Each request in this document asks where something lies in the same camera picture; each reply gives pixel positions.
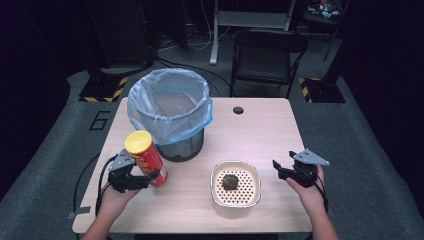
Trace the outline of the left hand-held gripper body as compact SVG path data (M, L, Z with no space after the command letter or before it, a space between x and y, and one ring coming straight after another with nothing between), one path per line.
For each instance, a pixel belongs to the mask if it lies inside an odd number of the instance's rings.
M115 190L121 193L147 188L150 183L150 177L144 175L134 176L132 170L135 166L136 163L133 157L127 150L122 149L108 168L108 182Z

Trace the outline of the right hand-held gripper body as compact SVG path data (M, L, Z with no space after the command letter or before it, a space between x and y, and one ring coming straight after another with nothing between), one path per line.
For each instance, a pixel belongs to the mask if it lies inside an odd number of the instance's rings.
M329 166L330 162L309 149L294 156L293 179L303 187L312 186L318 177L318 165Z

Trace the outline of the red chips can yellow lid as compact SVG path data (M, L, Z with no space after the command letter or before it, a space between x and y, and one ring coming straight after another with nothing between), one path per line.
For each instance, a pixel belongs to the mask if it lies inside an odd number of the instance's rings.
M151 134L140 130L129 134L124 143L125 149L135 159L137 166L144 175L149 176L152 172L159 172L160 185L168 179L168 172L164 167Z

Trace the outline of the black mesh trash bin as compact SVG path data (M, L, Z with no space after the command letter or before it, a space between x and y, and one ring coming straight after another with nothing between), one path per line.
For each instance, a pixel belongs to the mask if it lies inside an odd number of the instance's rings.
M158 146L159 154L171 162L185 162L196 157L202 150L204 130L200 130L192 137L168 145Z

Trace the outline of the white strainer basket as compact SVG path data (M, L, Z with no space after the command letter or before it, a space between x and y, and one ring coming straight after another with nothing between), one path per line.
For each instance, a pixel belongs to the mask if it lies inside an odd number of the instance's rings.
M226 191L221 186L226 174L239 178L238 189ZM261 181L254 165L242 161L224 161L217 163L211 172L210 190L213 208L223 218L240 219L261 199Z

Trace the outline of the blue translucent trash bag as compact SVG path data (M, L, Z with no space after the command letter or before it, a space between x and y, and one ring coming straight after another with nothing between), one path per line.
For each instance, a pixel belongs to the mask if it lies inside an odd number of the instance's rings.
M127 114L136 130L146 130L156 145L186 140L213 119L207 81L182 68L154 70L129 91Z

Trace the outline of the person's right hand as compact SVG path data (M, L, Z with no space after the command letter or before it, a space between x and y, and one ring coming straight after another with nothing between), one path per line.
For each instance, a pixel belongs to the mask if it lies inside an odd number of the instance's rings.
M299 195L302 206L309 217L326 213L323 193L325 190L324 171L321 166L317 166L318 177L316 185L304 188L291 178L286 179L286 183Z

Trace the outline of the person's left hand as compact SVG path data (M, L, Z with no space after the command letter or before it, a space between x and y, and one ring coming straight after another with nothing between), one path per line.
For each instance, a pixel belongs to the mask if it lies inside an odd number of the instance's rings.
M105 185L101 190L101 204L97 216L108 220L116 219L138 193L139 190L121 193L110 184Z

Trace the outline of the grey tape strip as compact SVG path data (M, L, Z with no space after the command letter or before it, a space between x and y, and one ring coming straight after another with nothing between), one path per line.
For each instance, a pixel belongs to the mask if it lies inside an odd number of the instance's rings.
M77 215L85 214L85 213L89 213L89 212L90 212L90 210L91 210L91 207L90 207L90 206L77 208L76 210L73 210L73 211L69 212L69 213L67 214L67 218L68 218L69 220L72 220L72 219L74 219Z

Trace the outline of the hazard-striped stand base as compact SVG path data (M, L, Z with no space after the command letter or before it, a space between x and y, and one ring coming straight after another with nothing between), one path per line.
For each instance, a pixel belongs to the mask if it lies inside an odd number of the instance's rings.
M329 84L320 78L300 78L302 94L309 103L345 103L336 84Z
M79 100L84 102L115 102L122 94L127 81L127 77L90 78L80 92Z

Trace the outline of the black folding chair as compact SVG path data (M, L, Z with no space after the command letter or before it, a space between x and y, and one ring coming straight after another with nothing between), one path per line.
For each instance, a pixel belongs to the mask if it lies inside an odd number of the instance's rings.
M262 28L239 31L234 38L230 96L241 80L287 86L288 98L308 46L308 40L295 32Z

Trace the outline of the dark equipment cabinet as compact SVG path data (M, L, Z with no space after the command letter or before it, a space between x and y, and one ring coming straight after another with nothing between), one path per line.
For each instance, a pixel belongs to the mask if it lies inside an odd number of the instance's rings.
M156 42L151 0L83 0L108 67L145 70Z

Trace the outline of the dark cart with clutter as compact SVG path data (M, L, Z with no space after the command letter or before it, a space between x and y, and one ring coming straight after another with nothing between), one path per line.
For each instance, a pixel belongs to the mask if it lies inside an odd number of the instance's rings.
M326 61L333 47L336 37L339 35L345 12L351 0L316 0L315 4L309 5L302 13L301 19L312 25L330 29L329 46L323 61Z

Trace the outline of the white desk frame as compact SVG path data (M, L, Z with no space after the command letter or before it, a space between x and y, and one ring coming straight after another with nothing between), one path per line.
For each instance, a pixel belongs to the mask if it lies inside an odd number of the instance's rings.
M209 63L217 64L219 51L219 27L253 27L289 30L296 0L288 0L286 13L221 11L219 0L214 0L213 42Z

